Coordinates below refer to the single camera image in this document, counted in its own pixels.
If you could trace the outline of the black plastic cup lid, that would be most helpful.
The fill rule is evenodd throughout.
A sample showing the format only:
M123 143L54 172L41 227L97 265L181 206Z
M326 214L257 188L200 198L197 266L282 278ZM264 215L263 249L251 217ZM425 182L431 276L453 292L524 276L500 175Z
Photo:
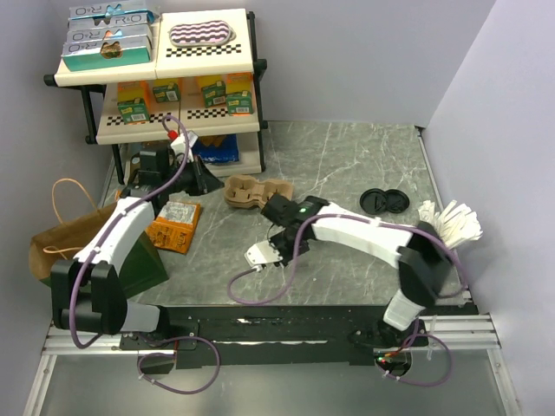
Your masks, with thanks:
M389 189L385 191L387 198L387 211L394 214L400 214L406 211L410 206L410 200L406 193L398 189Z

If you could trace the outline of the brown cardboard cup carrier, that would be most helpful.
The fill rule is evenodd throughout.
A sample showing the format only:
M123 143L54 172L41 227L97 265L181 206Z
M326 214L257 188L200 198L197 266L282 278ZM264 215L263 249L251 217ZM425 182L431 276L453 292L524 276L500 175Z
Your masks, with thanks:
M294 185L281 179L258 180L249 175L232 175L225 181L224 200L234 208L264 208L274 194L292 200Z

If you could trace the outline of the brown paper bag with handles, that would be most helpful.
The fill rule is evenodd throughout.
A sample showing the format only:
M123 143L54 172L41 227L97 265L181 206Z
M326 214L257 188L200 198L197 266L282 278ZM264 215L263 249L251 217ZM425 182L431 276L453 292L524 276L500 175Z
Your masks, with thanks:
M51 189L51 202L59 225L43 231L30 240L29 269L41 283L50 285L50 271L57 260L70 260L85 247L108 221L114 212L115 203L99 208L91 201L93 210L81 217L65 221L56 206L56 189ZM143 232L127 255L119 273L126 298L166 282L169 276L160 254Z

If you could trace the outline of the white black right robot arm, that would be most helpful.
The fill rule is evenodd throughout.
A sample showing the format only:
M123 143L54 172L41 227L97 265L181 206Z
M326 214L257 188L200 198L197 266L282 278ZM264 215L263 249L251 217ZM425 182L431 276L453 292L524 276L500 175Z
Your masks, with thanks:
M245 258L252 266L285 266L294 254L309 249L310 240L316 240L359 250L398 271L400 288L378 326L380 338L388 345L400 344L416 317L436 304L454 267L453 257L438 245L439 235L425 221L415 227L383 223L323 198L309 196L297 203L278 194L261 213L283 230L248 249Z

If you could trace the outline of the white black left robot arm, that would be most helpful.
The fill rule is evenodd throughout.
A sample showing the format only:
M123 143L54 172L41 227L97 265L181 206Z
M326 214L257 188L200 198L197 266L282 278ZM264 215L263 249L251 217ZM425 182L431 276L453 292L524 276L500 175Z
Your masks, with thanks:
M149 347L166 346L172 335L167 309L131 301L124 293L121 268L170 195L202 196L223 185L198 156L168 145L142 149L139 167L108 221L72 259L58 260L51 268L55 326L71 334L140 332Z

